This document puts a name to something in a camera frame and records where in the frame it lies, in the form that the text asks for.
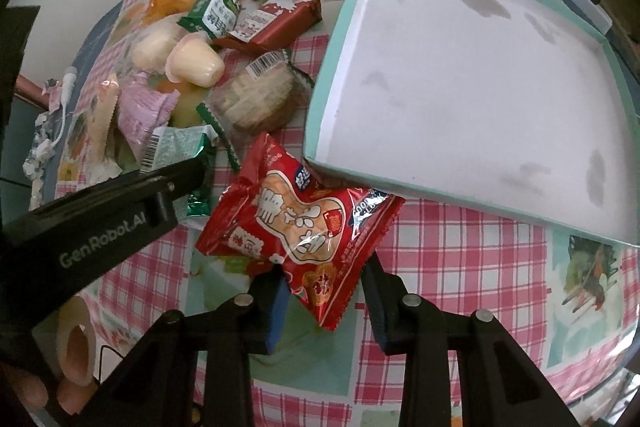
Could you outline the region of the person's left hand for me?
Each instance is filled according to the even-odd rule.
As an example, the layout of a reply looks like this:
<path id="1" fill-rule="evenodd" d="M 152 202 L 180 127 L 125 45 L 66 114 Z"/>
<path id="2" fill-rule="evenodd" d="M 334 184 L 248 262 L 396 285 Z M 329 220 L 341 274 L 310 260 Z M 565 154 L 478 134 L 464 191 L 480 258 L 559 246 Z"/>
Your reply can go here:
<path id="1" fill-rule="evenodd" d="M 85 326 L 74 326 L 63 341 L 63 349 L 58 350 L 58 361 L 64 377 L 58 384 L 56 399 L 62 409 L 70 415 L 78 414 L 98 390 L 91 374 L 90 347 L 94 338 Z M 3 374 L 15 392 L 18 401 L 29 411 L 44 408 L 49 400 L 46 386 L 35 375 L 23 369 L 12 369 L 2 364 Z"/>

